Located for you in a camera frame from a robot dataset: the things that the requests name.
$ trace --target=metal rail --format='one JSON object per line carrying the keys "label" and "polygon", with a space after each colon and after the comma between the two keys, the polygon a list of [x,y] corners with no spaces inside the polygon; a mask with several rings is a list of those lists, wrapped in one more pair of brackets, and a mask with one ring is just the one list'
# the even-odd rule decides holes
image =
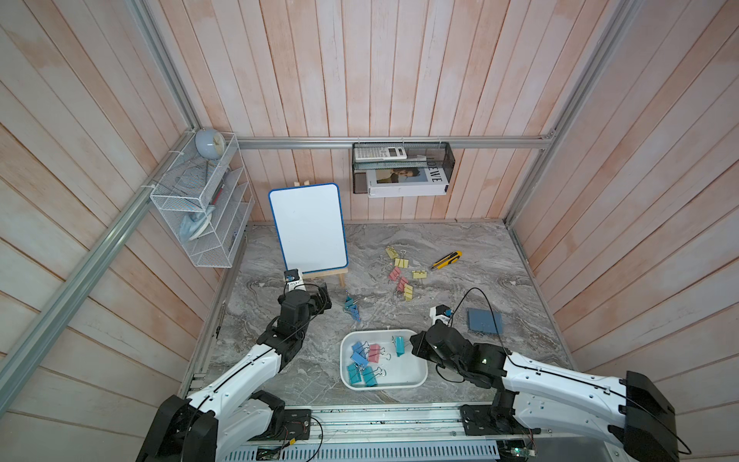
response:
{"label": "metal rail", "polygon": [[449,143],[456,149],[546,149],[543,136],[238,137],[240,149],[351,149],[354,143]]}
{"label": "metal rail", "polygon": [[[248,226],[247,231],[251,229],[252,225],[249,224]],[[239,247],[236,249],[234,265],[231,268],[226,268],[221,275],[220,281],[218,281],[218,287],[208,310],[208,316],[202,324],[198,341],[195,344],[195,350],[192,352],[192,357],[185,371],[185,377],[177,392],[177,395],[181,398],[187,397],[190,393],[192,382],[197,378],[201,378],[201,376],[205,376],[208,370],[211,359],[211,348],[213,348],[213,345],[218,339],[219,327],[221,322],[223,322],[226,305],[228,304],[228,299],[231,297],[231,291],[234,289],[234,281],[236,280],[236,276],[239,275],[241,261],[244,259],[244,253],[246,252],[247,231],[244,232],[244,239],[241,240]]]}
{"label": "metal rail", "polygon": [[600,39],[598,47],[590,58],[588,65],[585,67],[585,71],[582,73],[580,80],[575,86],[574,93],[569,98],[565,109],[562,111],[562,115],[556,122],[554,127],[553,135],[554,138],[552,143],[542,152],[536,161],[534,161],[531,170],[526,175],[521,188],[519,188],[511,209],[505,216],[505,224],[507,226],[513,226],[516,224],[516,220],[520,216],[521,210],[526,207],[529,200],[534,195],[534,190],[539,184],[539,181],[546,173],[547,168],[550,166],[552,159],[556,156],[559,151],[559,147],[562,145],[562,141],[567,137],[570,132],[572,125],[577,119],[577,116],[582,111],[585,101],[593,92],[598,80],[600,80],[605,67],[608,65],[610,58],[618,48],[621,40],[629,30],[631,23],[636,17],[636,13],[644,3],[644,0],[621,0],[616,12],[613,15],[610,23],[603,32],[603,36]]}
{"label": "metal rail", "polygon": [[197,113],[192,106],[190,98],[187,96],[180,76],[177,74],[177,70],[174,68],[174,64],[169,57],[167,48],[162,41],[162,36],[157,29],[157,24],[151,16],[149,7],[146,5],[146,0],[126,0],[126,3],[154,59],[157,60],[157,64],[162,71],[162,76],[169,86],[169,90],[172,92],[177,105],[180,107],[180,111],[189,125],[189,129],[199,129],[202,125],[197,118]]}
{"label": "metal rail", "polygon": [[[183,134],[175,145],[181,149],[191,132]],[[144,185],[151,184],[161,175],[176,153],[171,153],[160,163]],[[108,231],[75,267],[67,281],[54,292],[41,313],[13,345],[0,365],[0,415],[12,404],[23,386],[31,378],[36,367],[77,313],[82,302],[107,271],[110,263],[124,247],[141,220],[149,212],[151,198],[149,188],[142,186],[118,215]]]}

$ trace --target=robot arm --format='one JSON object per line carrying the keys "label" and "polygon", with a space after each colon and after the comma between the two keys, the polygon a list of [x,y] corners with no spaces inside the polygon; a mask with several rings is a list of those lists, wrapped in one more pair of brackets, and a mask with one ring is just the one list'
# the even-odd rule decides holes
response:
{"label": "robot arm", "polygon": [[453,327],[436,321],[411,337],[413,354],[459,373],[496,401],[461,412],[466,430],[516,434],[546,428],[598,438],[638,461],[677,462],[675,410],[642,374],[626,380],[592,376],[534,361],[492,344],[472,344]]}
{"label": "robot arm", "polygon": [[297,270],[286,271],[285,279],[290,291],[277,299],[280,315],[249,353],[212,384],[187,399],[173,395],[162,403],[137,462],[219,461],[244,441],[283,428],[285,402],[255,390],[292,361],[308,323],[331,308],[325,285],[309,294]]}

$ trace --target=blue whiteboard frame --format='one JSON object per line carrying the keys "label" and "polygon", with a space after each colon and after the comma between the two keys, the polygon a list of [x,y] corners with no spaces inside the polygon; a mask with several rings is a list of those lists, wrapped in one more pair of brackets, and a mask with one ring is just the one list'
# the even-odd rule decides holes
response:
{"label": "blue whiteboard frame", "polygon": [[[294,186],[292,188],[278,188],[278,189],[273,189],[268,194],[268,198],[270,200],[270,210],[272,211],[272,217],[274,217],[275,209],[272,206],[272,193],[273,192],[285,191],[287,189],[315,188],[316,186],[325,186],[325,185],[334,185],[336,187],[336,197],[338,198],[338,211],[339,211],[339,214],[341,215],[341,237],[344,239],[344,255],[346,255],[346,258],[347,258],[347,264],[344,266],[336,266],[334,268],[325,268],[322,270],[313,270],[313,271],[301,270],[303,274],[320,273],[322,271],[338,270],[338,269],[346,268],[347,266],[349,266],[349,251],[347,250],[347,231],[344,228],[344,212],[341,209],[341,195],[338,192],[338,185],[336,183],[321,183],[319,185],[303,185],[303,186]],[[277,219],[275,219],[275,229],[277,230],[277,240],[279,241],[279,250],[282,253],[282,262],[285,264],[285,270],[292,269],[292,268],[287,267],[287,259],[285,259],[285,251],[282,250],[282,238],[280,237],[280,234],[279,234],[279,227],[277,226]]]}

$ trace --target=wire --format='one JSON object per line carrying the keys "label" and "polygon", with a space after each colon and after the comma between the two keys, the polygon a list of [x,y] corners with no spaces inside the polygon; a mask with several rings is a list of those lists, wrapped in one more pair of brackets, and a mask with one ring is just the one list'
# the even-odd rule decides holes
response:
{"label": "wire", "polygon": [[279,447],[276,447],[273,449],[258,449],[256,451],[256,459],[258,461],[263,460],[268,455],[279,454],[280,452],[282,452],[284,448],[290,446],[290,444],[286,444],[287,443],[287,432],[288,432],[287,427],[282,427],[282,428],[285,429],[285,438],[282,440],[282,444],[280,444]]}
{"label": "wire", "polygon": [[436,364],[436,373],[439,374],[439,377],[453,384],[461,384],[462,382],[464,382],[464,378],[462,380],[449,380],[447,377],[442,376],[441,372],[439,372],[439,364]]}
{"label": "wire", "polygon": [[[202,401],[200,402],[200,404],[198,404],[198,406],[197,406],[197,407],[195,408],[195,412],[193,412],[193,413],[192,413],[192,415],[190,416],[190,419],[189,419],[189,420],[188,420],[188,422],[187,422],[187,427],[185,427],[185,437],[183,438],[183,443],[184,443],[185,441],[187,441],[187,435],[189,435],[189,434],[190,434],[190,428],[191,428],[192,422],[193,422],[193,421],[195,420],[195,416],[197,415],[197,411],[199,411],[199,410],[200,410],[200,407],[202,407],[202,406],[203,406],[203,404],[205,404],[205,402],[206,402],[206,401],[208,400],[208,398],[210,398],[210,397],[211,397],[210,395],[207,395],[206,397],[204,397],[204,398],[202,399]],[[185,453],[184,453],[184,452],[181,452],[181,453],[180,453],[180,462],[183,462],[183,458],[184,458],[184,457],[185,457]]]}
{"label": "wire", "polygon": [[[640,403],[637,403],[637,402],[636,402],[636,401],[634,401],[633,399],[631,399],[631,398],[629,398],[629,397],[627,397],[627,396],[625,396],[625,395],[622,395],[621,393],[617,393],[617,392],[615,392],[615,391],[613,391],[613,390],[611,390],[611,389],[609,389],[609,388],[603,387],[602,385],[596,385],[596,384],[591,384],[591,383],[589,383],[589,382],[586,382],[586,381],[584,381],[584,380],[580,380],[580,379],[578,379],[578,378],[573,378],[573,377],[567,377],[567,376],[563,376],[562,374],[558,374],[558,373],[555,373],[555,372],[551,372],[551,371],[549,371],[549,370],[544,370],[544,369],[541,369],[541,370],[540,370],[540,369],[535,369],[535,368],[533,368],[533,367],[528,367],[528,366],[519,366],[518,364],[516,364],[516,363],[515,363],[515,362],[513,361],[513,359],[511,359],[511,355],[510,355],[509,353],[507,353],[507,352],[508,352],[508,351],[510,351],[510,350],[509,350],[508,348],[506,348],[506,347],[505,347],[505,345],[503,344],[503,336],[501,336],[501,335],[500,335],[500,330],[498,330],[498,323],[497,323],[497,322],[495,321],[495,313],[493,312],[493,305],[491,305],[491,304],[490,304],[490,300],[488,300],[488,296],[486,296],[486,295],[485,295],[485,292],[483,292],[483,290],[482,290],[482,289],[480,289],[480,288],[477,288],[477,287],[473,287],[472,289],[470,289],[469,291],[467,291],[467,293],[470,293],[470,292],[471,292],[472,290],[474,290],[474,289],[478,289],[478,290],[480,291],[480,293],[481,293],[481,294],[483,295],[483,297],[485,297],[485,301],[486,301],[486,302],[488,303],[488,308],[490,308],[490,314],[491,314],[491,315],[493,316],[493,325],[495,326],[495,330],[496,330],[496,331],[498,332],[498,340],[500,341],[500,346],[501,346],[501,348],[503,349],[503,352],[505,353],[505,355],[506,355],[506,356],[508,357],[508,360],[509,360],[509,361],[511,362],[511,364],[513,364],[513,365],[514,365],[514,366],[516,366],[516,367],[520,367],[521,369],[533,370],[533,371],[535,371],[535,372],[537,372],[537,373],[541,373],[541,372],[544,372],[544,373],[547,373],[547,374],[549,374],[549,375],[552,375],[552,376],[557,376],[557,377],[567,378],[567,379],[569,379],[569,380],[571,380],[571,381],[576,381],[576,382],[579,382],[579,383],[581,383],[581,384],[586,384],[586,385],[589,385],[589,386],[591,386],[591,387],[599,388],[600,390],[606,390],[606,391],[608,391],[609,393],[613,393],[613,394],[614,394],[614,395],[616,395],[616,396],[620,396],[620,397],[621,397],[621,398],[623,398],[624,400],[626,400],[626,401],[630,401],[631,403],[633,403],[633,404],[635,404],[636,406],[638,406],[639,408],[641,408],[641,410],[643,410],[644,412],[646,412],[646,413],[647,413],[647,414],[648,414],[648,415],[649,415],[649,416],[650,416],[651,418],[653,418],[653,419],[654,419],[654,420],[656,420],[656,421],[657,421],[657,422],[658,422],[658,423],[659,423],[660,425],[662,425],[662,426],[663,426],[663,427],[665,428],[665,430],[667,430],[668,432],[670,432],[670,434],[671,434],[672,436],[674,436],[674,437],[675,437],[675,438],[676,438],[676,439],[677,439],[678,441],[680,441],[680,444],[682,444],[683,446],[685,446],[685,449],[687,449],[687,452],[684,452],[684,451],[678,450],[678,452],[679,452],[680,454],[685,454],[685,455],[691,455],[691,454],[692,454],[692,450],[691,450],[691,449],[690,449],[690,448],[688,447],[688,445],[687,445],[687,444],[685,444],[685,441],[683,441],[683,440],[682,440],[682,439],[681,439],[681,438],[680,438],[679,436],[677,436],[677,434],[676,434],[675,432],[673,432],[673,431],[672,431],[672,429],[670,429],[670,428],[669,428],[669,427],[668,427],[668,426],[667,426],[667,425],[666,425],[666,424],[665,424],[664,422],[662,422],[661,420],[659,420],[659,419],[657,418],[657,416],[656,416],[656,415],[652,414],[652,413],[651,413],[651,412],[650,412],[649,410],[647,410],[647,409],[646,409],[646,408],[645,408],[644,406],[642,406],[642,405],[641,405]],[[457,305],[457,308],[455,308],[455,309],[454,309],[454,313],[456,313],[456,312],[457,312],[457,309],[458,309],[458,308],[460,307],[460,305],[462,304],[462,301],[463,301],[463,300],[464,300],[464,298],[465,298],[465,297],[467,296],[467,293],[465,293],[465,294],[464,294],[464,296],[462,297],[462,300],[460,300],[460,303],[459,303],[459,305]],[[449,321],[449,326],[450,326],[450,327],[452,326],[452,321],[454,320],[454,313],[452,313],[452,319],[451,319],[451,320]]]}
{"label": "wire", "polygon": [[[326,308],[326,304],[327,304],[327,302],[324,302],[324,304],[323,304],[323,305],[321,306],[321,309],[319,310],[319,312],[318,312],[317,314],[313,315],[313,317],[312,317],[312,318],[308,319],[308,322],[306,322],[306,323],[305,323],[305,326],[304,326],[304,327],[308,327],[308,325],[309,325],[309,324],[310,324],[310,323],[311,323],[311,322],[312,322],[312,321],[313,321],[313,320],[314,320],[314,319],[315,319],[315,318],[316,318],[316,317],[317,317],[317,316],[318,316],[319,314],[323,313],[323,309],[324,309],[324,308]],[[296,330],[295,332],[291,333],[291,334],[290,334],[289,336],[285,337],[285,339],[284,339],[284,340],[282,340],[282,342],[278,343],[278,344],[277,344],[276,346],[274,346],[274,347],[270,348],[269,350],[265,351],[265,352],[264,352],[264,353],[262,353],[261,355],[257,356],[256,358],[252,359],[252,360],[251,360],[251,361],[249,361],[248,363],[246,363],[246,364],[244,364],[243,366],[241,366],[241,367],[240,367],[240,368],[239,368],[239,369],[238,369],[238,370],[237,370],[236,372],[234,372],[234,373],[233,373],[233,374],[231,374],[231,375],[230,375],[229,377],[227,377],[227,378],[226,378],[226,380],[224,380],[223,382],[221,382],[221,384],[220,384],[220,385],[218,385],[218,387],[216,387],[216,388],[215,388],[215,390],[213,390],[213,393],[217,392],[217,391],[218,391],[218,389],[219,389],[220,387],[222,387],[223,385],[225,385],[225,383],[226,383],[227,381],[231,380],[231,379],[232,379],[232,378],[233,378],[233,377],[234,377],[234,376],[235,376],[236,374],[238,374],[239,372],[241,372],[242,370],[244,370],[244,369],[245,369],[245,368],[246,368],[247,366],[251,366],[252,364],[254,364],[254,362],[255,362],[255,361],[257,361],[258,359],[260,359],[261,357],[263,357],[263,356],[264,356],[264,355],[266,355],[267,353],[271,353],[271,352],[273,352],[273,351],[274,351],[274,350],[275,350],[275,349],[276,349],[276,348],[277,348],[278,346],[280,346],[280,345],[282,345],[283,343],[287,342],[288,340],[290,340],[290,338],[292,338],[292,337],[293,337],[293,336],[295,336],[295,335],[296,335],[296,334],[297,334],[298,332],[301,332],[301,331],[302,331],[302,329],[300,329],[300,330]],[[187,439],[187,437],[188,437],[188,435],[190,434],[190,428],[191,428],[190,426],[192,425],[192,422],[193,422],[193,420],[195,419],[195,415],[197,415],[197,411],[198,411],[198,410],[200,410],[200,407],[202,407],[202,406],[203,406],[203,404],[205,404],[205,402],[206,402],[206,401],[208,400],[208,398],[210,398],[210,397],[211,397],[210,395],[207,395],[207,396],[206,396],[206,397],[205,397],[205,398],[204,398],[204,399],[203,399],[203,400],[202,400],[202,401],[200,402],[200,404],[198,405],[198,407],[196,407],[196,408],[195,408],[195,412],[193,413],[193,415],[191,415],[191,416],[190,416],[190,420],[188,421],[188,425],[187,425],[187,429],[185,430],[185,437],[184,437],[183,441],[184,441],[184,440],[186,440],[186,439]],[[321,427],[321,444],[323,444],[323,427]],[[183,462],[183,457],[184,457],[184,456],[185,456],[185,454],[184,454],[184,453],[181,453],[181,454],[180,454],[180,462]]]}
{"label": "wire", "polygon": [[[302,284],[298,284],[295,287],[293,287],[293,290],[297,289],[298,287],[302,285],[312,285],[313,287],[319,290],[319,296],[321,296],[321,303],[323,303],[320,311],[323,311],[323,309],[326,308],[326,305],[328,304],[328,300],[324,298],[323,291],[321,291],[321,286],[317,284],[313,284],[312,282],[303,282]],[[285,283],[285,286],[282,288],[282,295],[285,295],[287,293],[286,290],[287,290],[287,282]]]}
{"label": "wire", "polygon": [[317,418],[313,417],[312,415],[310,416],[310,419],[316,421],[316,423],[319,425],[319,427],[321,427],[321,442],[319,443],[318,449],[316,449],[316,451],[313,453],[313,455],[311,455],[310,458],[307,461],[305,461],[305,462],[311,462],[314,458],[316,458],[316,456],[318,455],[319,451],[321,450],[321,446],[323,446],[323,425],[321,425],[321,422],[319,422],[319,420]]}
{"label": "wire", "polygon": [[531,439],[531,445],[534,447],[534,451],[539,452],[537,444],[534,442],[534,431],[532,429],[528,429],[528,437]]}
{"label": "wire", "polygon": [[[314,320],[314,319],[315,319],[315,318],[316,318],[316,317],[317,317],[317,316],[318,316],[319,314],[323,313],[324,309],[326,308],[326,304],[327,304],[327,303],[328,303],[328,301],[324,302],[324,304],[323,304],[323,305],[321,305],[321,309],[320,309],[320,310],[318,311],[318,313],[314,314],[312,318],[308,319],[308,322],[306,322],[306,323],[305,323],[305,326],[303,326],[303,327],[307,328],[307,327],[308,327],[308,325],[309,325],[309,324],[310,324],[310,323],[311,323],[311,322],[312,322],[312,321],[313,321],[313,320]],[[288,341],[288,340],[290,340],[290,339],[291,339],[291,338],[292,338],[293,336],[295,336],[295,335],[296,335],[296,334],[297,334],[298,332],[302,332],[302,331],[303,331],[303,329],[302,329],[302,328],[301,328],[301,329],[298,329],[298,330],[296,330],[295,332],[291,333],[291,334],[290,334],[289,336],[285,337],[285,339],[284,339],[284,340],[282,340],[282,342],[278,343],[278,344],[277,344],[277,345],[275,345],[274,347],[270,348],[269,350],[265,351],[265,352],[264,352],[264,353],[262,353],[261,355],[257,356],[256,358],[252,359],[252,360],[251,360],[251,361],[249,361],[248,363],[246,363],[246,364],[244,364],[243,366],[241,366],[241,367],[240,367],[240,368],[239,368],[239,369],[238,369],[238,370],[237,370],[236,372],[234,372],[234,373],[233,373],[233,374],[231,374],[231,375],[230,375],[229,377],[227,377],[227,378],[226,378],[226,380],[224,380],[223,382],[221,382],[221,384],[220,384],[220,385],[218,385],[218,387],[216,387],[216,388],[215,388],[215,390],[213,390],[213,393],[217,392],[217,391],[218,391],[218,389],[219,389],[220,387],[222,387],[223,385],[225,385],[225,383],[226,383],[227,381],[231,380],[231,379],[232,379],[232,378],[233,378],[233,377],[234,377],[234,376],[235,376],[236,374],[240,373],[240,372],[241,372],[242,370],[244,370],[244,369],[245,369],[245,368],[246,368],[247,366],[251,366],[252,364],[254,364],[254,362],[255,362],[255,361],[257,361],[258,359],[260,359],[261,357],[263,357],[263,356],[264,356],[264,355],[266,355],[267,353],[271,353],[271,352],[273,352],[273,351],[274,351],[274,350],[275,350],[275,349],[276,349],[276,348],[277,348],[278,346],[280,346],[280,345],[282,345],[283,343],[287,342],[287,341]]]}
{"label": "wire", "polygon": [[460,300],[460,302],[457,303],[457,307],[454,309],[454,311],[452,311],[452,315],[449,317],[449,326],[450,327],[454,324],[454,314],[457,312],[457,310],[460,309],[460,306],[462,305],[462,302],[464,302],[464,299],[467,298],[467,295],[470,292],[472,292],[473,290],[475,290],[475,289],[478,289],[480,291],[480,293],[485,297],[485,300],[488,302],[488,297],[485,295],[485,292],[483,292],[483,289],[481,289],[479,287],[473,287],[470,290],[466,291],[465,294],[462,296],[462,299]]}

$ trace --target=marble countertop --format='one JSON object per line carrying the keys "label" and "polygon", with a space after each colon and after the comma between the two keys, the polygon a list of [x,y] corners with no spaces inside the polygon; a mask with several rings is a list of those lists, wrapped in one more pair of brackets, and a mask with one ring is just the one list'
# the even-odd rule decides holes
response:
{"label": "marble countertop", "polygon": [[[472,287],[483,289],[493,309],[503,317],[503,341],[511,350],[533,359],[569,367],[564,347],[545,312],[508,232],[501,222],[346,225],[349,273],[346,289],[338,277],[326,278],[334,308],[311,322],[300,353],[262,389],[288,405],[377,404],[491,401],[494,390],[470,383],[444,381],[429,365],[429,377],[417,388],[358,392],[344,386],[339,375],[341,340],[354,330],[406,328],[416,332],[430,326],[429,308],[457,306]],[[284,283],[279,242],[273,226],[252,227],[246,255],[239,269],[228,312],[214,348],[206,383],[236,364],[253,346],[267,323],[279,315],[277,297]],[[403,274],[414,287],[414,299],[396,296],[388,279],[393,269],[385,247],[406,250]],[[447,253],[463,252],[459,262],[429,277],[412,280],[410,271],[427,269]],[[343,311],[347,293],[358,302],[362,321]],[[467,308],[487,308],[472,291],[457,313],[454,326],[470,342],[499,344],[497,336],[469,332]],[[450,380],[459,376],[441,370]]]}

